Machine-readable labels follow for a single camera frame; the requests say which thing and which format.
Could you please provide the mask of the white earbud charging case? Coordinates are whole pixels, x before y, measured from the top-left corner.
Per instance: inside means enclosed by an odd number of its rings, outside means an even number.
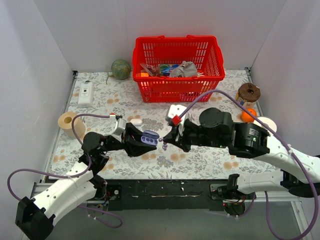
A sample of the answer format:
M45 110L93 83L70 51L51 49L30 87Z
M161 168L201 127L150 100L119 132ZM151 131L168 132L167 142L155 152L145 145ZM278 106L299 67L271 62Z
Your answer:
M140 118L133 118L130 120L130 123L132 123L134 126L141 126L143 121Z

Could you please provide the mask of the purple earbud charging case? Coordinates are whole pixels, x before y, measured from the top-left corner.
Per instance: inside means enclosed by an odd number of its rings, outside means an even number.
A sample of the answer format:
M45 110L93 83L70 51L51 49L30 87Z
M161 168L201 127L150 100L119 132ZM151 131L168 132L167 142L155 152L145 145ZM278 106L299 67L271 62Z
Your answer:
M140 140L144 144L156 146L158 144L159 138L160 138L160 136L158 133L156 133L152 130L146 130L142 133Z

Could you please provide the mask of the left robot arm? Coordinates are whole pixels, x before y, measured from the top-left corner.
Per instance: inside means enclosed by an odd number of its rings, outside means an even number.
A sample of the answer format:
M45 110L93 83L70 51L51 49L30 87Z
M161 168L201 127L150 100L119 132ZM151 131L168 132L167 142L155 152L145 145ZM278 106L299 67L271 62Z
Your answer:
M139 157L157 148L158 140L119 119L111 135L89 132L83 138L83 155L63 176L33 198L22 198L17 206L15 224L30 240L44 240L54 225L86 200L101 200L107 182L98 175L109 160L107 152L124 150Z

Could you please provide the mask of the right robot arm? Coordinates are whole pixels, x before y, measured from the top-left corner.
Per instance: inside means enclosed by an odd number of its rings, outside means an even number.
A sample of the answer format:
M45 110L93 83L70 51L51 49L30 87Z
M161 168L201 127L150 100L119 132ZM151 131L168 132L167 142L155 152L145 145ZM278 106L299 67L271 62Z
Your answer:
M212 190L212 196L237 199L254 192L279 191L312 198L320 194L320 159L282 144L275 135L254 123L234 122L228 112L211 107L199 116L199 125L187 115L186 107L171 105L166 121L172 127L163 138L184 152L192 146L227 148L232 156L253 159L275 166L267 173L231 174L228 182Z

